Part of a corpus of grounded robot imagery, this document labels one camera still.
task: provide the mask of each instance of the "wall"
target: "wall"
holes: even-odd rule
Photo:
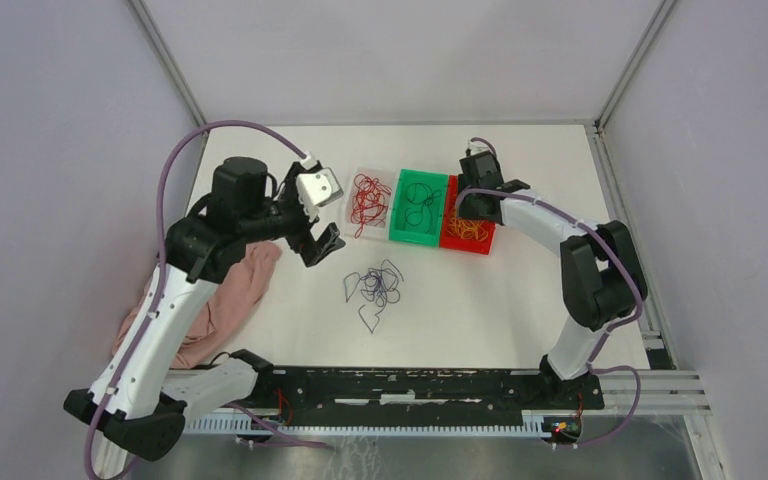
[[[125,2],[0,2],[0,478],[83,475],[86,427],[61,405],[138,300],[188,122]]]
[[[607,143],[679,359],[768,476],[768,3],[680,2]]]
[[[208,119],[593,119],[659,0],[146,0]]]

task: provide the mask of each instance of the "pink cloth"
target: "pink cloth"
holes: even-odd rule
[[[271,242],[253,243],[246,246],[246,258],[228,270],[225,281],[216,289],[213,297],[196,316],[193,326],[184,337],[184,342],[172,368],[193,368],[219,348],[240,325],[245,322],[252,308],[260,301],[269,288],[269,280],[275,271],[275,262],[281,257],[281,249]],[[149,285],[143,291],[143,298],[125,317],[113,353],[119,349],[125,334],[134,323],[140,305],[148,293]]]

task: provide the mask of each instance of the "purple cable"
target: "purple cable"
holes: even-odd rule
[[[467,188],[464,191],[462,191],[460,195],[458,195],[457,200],[455,201],[455,208],[460,207],[461,202],[463,202],[463,199],[467,195],[470,195],[473,193],[492,195],[494,197],[513,198],[515,200],[522,200],[524,202],[532,203],[544,210],[552,212],[555,215],[563,218],[564,220],[569,222],[571,225],[584,230],[585,232],[587,232],[588,235],[593,237],[593,240],[595,240],[600,247],[602,247],[602,250],[604,250],[605,253],[608,255],[608,258],[611,260],[611,263],[613,263],[614,266],[617,268],[617,270],[620,272],[620,276],[622,276],[623,280],[625,280],[625,283],[628,284],[628,288],[631,289],[631,294],[634,297],[634,311],[631,312],[631,315],[629,315],[628,317],[617,320],[609,324],[608,328],[605,329],[605,333],[602,334],[602,336],[599,338],[599,341],[596,343],[596,346],[593,348],[593,352],[591,352],[590,356],[587,357],[587,370],[594,375],[604,375],[607,373],[618,372],[618,371],[628,371],[628,372],[631,372],[632,375],[634,375],[634,381],[636,385],[635,392],[634,392],[634,400],[631,402],[631,408],[629,408],[628,414],[625,416],[625,418],[623,418],[620,424],[617,425],[610,432],[604,435],[600,435],[599,437],[587,440],[585,442],[579,443],[577,444],[577,446],[583,447],[586,445],[593,445],[593,444],[608,440],[609,438],[613,437],[614,435],[622,431],[628,425],[628,423],[631,422],[631,418],[634,416],[634,412],[637,410],[637,404],[640,403],[640,393],[641,393],[642,385],[640,383],[640,375],[637,373],[637,370],[632,366],[618,365],[616,367],[611,367],[611,368],[593,368],[593,361],[596,360],[597,356],[599,356],[599,352],[602,351],[602,348],[605,346],[605,342],[608,341],[608,337],[611,335],[611,332],[613,332],[619,327],[622,327],[623,325],[628,325],[629,323],[635,322],[637,321],[638,318],[640,318],[640,315],[643,313],[643,297],[640,295],[640,289],[637,288],[637,284],[634,283],[634,280],[631,278],[631,274],[628,273],[628,270],[625,268],[625,265],[623,265],[619,257],[617,257],[617,254],[614,253],[614,251],[611,249],[610,246],[608,246],[608,242],[606,242],[605,239],[603,239],[598,233],[596,233],[595,230],[585,225],[584,223],[579,222],[575,217],[568,214],[567,212],[552,205],[551,203],[545,202],[543,200],[539,200],[530,195],[523,195],[520,193],[505,193],[505,192],[499,192],[497,190],[488,190],[484,188]]]
[[[262,418],[259,418],[257,415],[251,413],[249,409],[242,405],[237,405],[236,403],[229,403],[229,407],[233,408],[234,410],[240,411],[245,413],[249,416],[252,420],[254,420],[254,423],[260,425],[261,427],[265,428],[266,430],[272,432],[274,435],[286,440],[285,443],[253,443],[252,446],[255,447],[308,447],[308,448],[330,448],[330,446],[325,442],[311,442],[308,440],[299,440],[298,438],[292,437],[290,435],[287,435],[284,432],[278,431],[277,428],[273,427],[269,424],[269,422],[263,420]]]
[[[481,137],[472,137],[472,138],[469,139],[469,141],[470,142],[475,142],[475,143],[483,143],[484,145],[487,146],[488,149],[490,149],[490,153],[493,154],[494,158],[499,158],[499,157],[496,157],[496,149],[493,148],[493,144],[488,142],[487,140],[485,140],[485,139],[483,139]]]
[[[184,147],[187,146],[188,143],[190,143],[194,138],[198,137],[199,135],[219,127],[245,127],[245,128],[258,130],[278,140],[279,142],[283,143],[284,145],[287,146],[287,148],[292,150],[293,153],[298,155],[300,158],[306,157],[303,151],[301,151],[297,146],[293,145],[292,142],[287,140],[284,136],[282,136],[278,132],[268,127],[265,127],[263,125],[260,125],[259,123],[247,122],[245,120],[221,120],[218,122],[211,122],[193,130],[192,132],[187,134],[187,136],[182,138],[181,141],[178,142],[177,145],[175,145],[175,148],[172,149],[172,153],[169,154],[169,157],[166,159],[166,163],[163,164],[163,169],[160,171],[160,182],[157,185],[157,205],[155,210],[155,215],[157,217],[157,243],[158,243],[157,263],[158,265],[160,265],[161,268],[159,269],[160,274],[158,275],[158,278],[157,278],[156,293],[152,297],[151,303],[149,304],[149,307],[148,307],[149,312],[157,311],[157,305],[160,303],[160,299],[163,297],[162,295],[163,289],[166,287],[166,245],[164,242],[165,240],[164,237],[166,236],[166,229],[163,225],[163,194],[164,194],[164,191],[166,190],[166,179],[169,177],[169,171],[172,168],[172,164],[175,163],[175,159],[178,157],[178,155],[181,153]],[[86,472],[87,477],[90,478],[91,480],[116,480],[116,479],[122,478],[123,476],[127,475],[128,472],[130,472],[131,469],[134,467],[134,465],[137,463],[137,459],[134,459],[117,475],[114,475],[113,477],[110,477],[108,479],[103,479],[99,477],[95,473],[95,470],[93,469],[92,444],[93,444],[93,439],[95,437],[96,428],[98,428],[98,423],[101,420],[102,412],[104,412],[108,402],[110,402],[110,393],[108,393],[108,391],[110,389],[116,388],[116,385],[119,384],[119,379],[122,377],[122,372],[125,371],[125,367],[128,365],[128,362],[131,360],[131,357],[134,355],[134,351],[136,351],[137,346],[140,343],[140,340],[142,340],[143,336],[145,336],[145,332],[148,329],[148,326],[151,323],[151,320],[152,320],[151,315],[146,315],[145,319],[140,324],[140,327],[137,330],[137,333],[134,335],[134,340],[131,342],[130,345],[128,345],[128,348],[125,349],[125,352],[122,354],[122,359],[119,362],[119,365],[113,371],[113,376],[110,377],[110,382],[107,384],[107,388],[105,388],[105,393],[104,395],[102,395],[101,401],[98,402],[98,407],[96,407],[92,420],[90,420],[89,430],[87,431],[87,438],[86,438],[86,441],[84,442],[84,471]]]

